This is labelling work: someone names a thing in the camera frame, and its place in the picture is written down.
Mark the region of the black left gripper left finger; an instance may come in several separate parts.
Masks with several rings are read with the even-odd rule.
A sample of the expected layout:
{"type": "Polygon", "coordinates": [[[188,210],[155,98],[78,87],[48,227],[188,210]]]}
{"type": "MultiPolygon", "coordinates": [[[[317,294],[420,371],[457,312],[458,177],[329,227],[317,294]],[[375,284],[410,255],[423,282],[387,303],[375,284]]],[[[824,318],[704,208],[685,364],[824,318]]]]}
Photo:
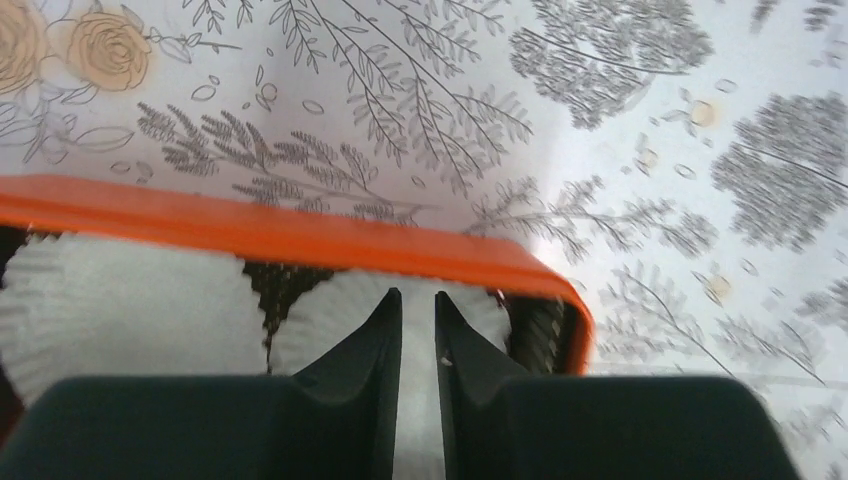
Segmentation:
{"type": "Polygon", "coordinates": [[[1,451],[5,479],[388,479],[402,346],[390,289],[291,376],[77,377],[1,451]]]}

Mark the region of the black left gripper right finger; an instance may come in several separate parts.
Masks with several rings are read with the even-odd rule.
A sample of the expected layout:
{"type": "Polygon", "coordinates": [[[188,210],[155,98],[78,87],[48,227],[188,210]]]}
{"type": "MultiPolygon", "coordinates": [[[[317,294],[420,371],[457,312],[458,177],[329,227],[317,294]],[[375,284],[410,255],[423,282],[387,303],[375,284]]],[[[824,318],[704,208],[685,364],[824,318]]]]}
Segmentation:
{"type": "Polygon", "coordinates": [[[795,479],[758,398],[719,376],[528,372],[435,298],[450,479],[795,479]]]}

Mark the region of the orange cookie box with liners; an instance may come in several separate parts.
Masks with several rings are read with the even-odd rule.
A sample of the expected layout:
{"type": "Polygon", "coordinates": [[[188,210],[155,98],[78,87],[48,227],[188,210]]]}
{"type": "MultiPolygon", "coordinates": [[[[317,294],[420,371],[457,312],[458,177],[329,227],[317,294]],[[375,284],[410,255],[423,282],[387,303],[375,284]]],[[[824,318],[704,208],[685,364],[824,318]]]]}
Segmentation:
{"type": "Polygon", "coordinates": [[[1,179],[3,225],[36,231],[102,234],[224,253],[269,263],[359,268],[482,286],[507,295],[512,356],[527,360],[528,300],[569,307],[560,334],[546,343],[546,369],[587,370],[594,322],[573,286],[517,243],[431,229],[302,213],[71,176],[1,179]]]}

